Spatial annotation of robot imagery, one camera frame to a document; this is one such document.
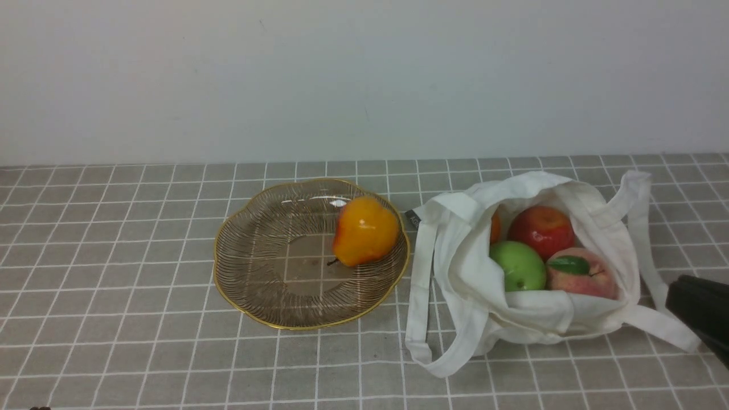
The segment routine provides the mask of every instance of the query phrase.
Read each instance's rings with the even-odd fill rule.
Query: white cloth bag
[[[415,209],[421,218],[413,259],[405,346],[438,377],[483,355],[497,340],[554,344],[610,333],[628,323],[688,352],[698,337],[666,308],[668,286],[651,257],[648,236],[650,175],[628,171],[606,203],[584,182],[534,171],[464,192],[444,193]],[[517,213],[544,204],[570,216],[581,245],[610,264],[618,300],[557,290],[504,291],[504,272],[488,256],[491,216],[503,226]],[[628,216],[626,227],[622,219]],[[437,360],[425,342],[431,271],[453,318],[456,337]],[[656,310],[638,305],[642,275]]]

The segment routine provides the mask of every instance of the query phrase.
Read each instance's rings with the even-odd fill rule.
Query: green leaf
[[[550,260],[547,265],[570,275],[586,275],[590,273],[590,263],[580,256],[565,255]]]

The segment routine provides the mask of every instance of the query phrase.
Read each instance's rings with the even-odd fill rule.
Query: bag handle
[[[470,231],[483,214],[483,207],[463,193],[445,194],[431,201],[424,207],[424,218],[418,226],[413,273],[410,278],[410,305],[405,329],[405,346],[416,363],[434,376],[444,378],[456,373],[475,354],[486,329],[488,312],[476,306],[472,299],[466,301],[463,311],[459,312],[459,316],[464,319],[456,329],[452,345],[441,357],[433,361],[433,352],[425,338],[433,252],[438,231],[438,224],[434,223],[434,220],[440,220],[436,217],[446,209],[468,224]]]
[[[667,308],[668,285],[658,274],[653,263],[648,231],[650,209],[650,174],[628,171],[620,181],[615,197],[594,214],[602,228],[618,223],[628,215],[628,233],[636,250],[640,275],[653,297],[655,310],[635,306],[625,322],[673,344],[687,352],[694,352],[701,340]]]

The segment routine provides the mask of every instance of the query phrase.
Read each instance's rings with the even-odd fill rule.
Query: wire bowl
[[[398,215],[400,234],[384,258],[354,268],[327,262],[339,211],[372,196]],[[235,308],[274,328],[339,325],[382,303],[402,278],[410,243],[385,198],[339,179],[270,187],[228,218],[215,239],[214,280]]]

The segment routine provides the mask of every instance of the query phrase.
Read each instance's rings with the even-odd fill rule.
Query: red apple
[[[617,299],[615,275],[610,267],[584,248],[562,250],[547,261],[547,289]]]
[[[529,245],[542,260],[574,246],[574,231],[567,215],[542,205],[524,209],[517,215],[507,238]]]

